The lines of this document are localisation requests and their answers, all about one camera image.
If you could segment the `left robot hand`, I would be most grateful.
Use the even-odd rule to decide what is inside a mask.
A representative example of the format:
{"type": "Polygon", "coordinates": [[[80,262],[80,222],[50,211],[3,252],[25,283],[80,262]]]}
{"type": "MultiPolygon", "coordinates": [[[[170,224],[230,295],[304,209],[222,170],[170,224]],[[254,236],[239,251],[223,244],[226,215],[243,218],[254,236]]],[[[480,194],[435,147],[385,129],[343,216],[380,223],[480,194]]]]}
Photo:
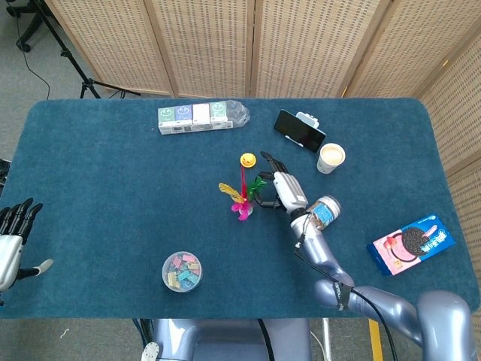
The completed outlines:
{"type": "Polygon", "coordinates": [[[35,218],[43,208],[42,203],[32,203],[33,198],[29,198],[13,207],[1,209],[1,294],[17,281],[42,275],[54,263],[52,259],[46,259],[40,265],[21,268],[23,248],[35,218]]]}

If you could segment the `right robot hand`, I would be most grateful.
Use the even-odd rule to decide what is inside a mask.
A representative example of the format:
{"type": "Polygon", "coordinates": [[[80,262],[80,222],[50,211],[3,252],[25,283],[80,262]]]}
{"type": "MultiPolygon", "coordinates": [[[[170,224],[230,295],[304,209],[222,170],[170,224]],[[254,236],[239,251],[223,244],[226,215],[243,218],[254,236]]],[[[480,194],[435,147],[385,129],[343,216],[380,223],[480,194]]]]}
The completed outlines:
{"type": "Polygon", "coordinates": [[[263,208],[283,209],[293,220],[307,213],[308,200],[296,177],[289,173],[287,167],[267,152],[261,155],[270,164],[271,171],[262,171],[262,181],[270,181],[276,190],[275,200],[266,201],[259,191],[253,192],[256,203],[263,208]]]}

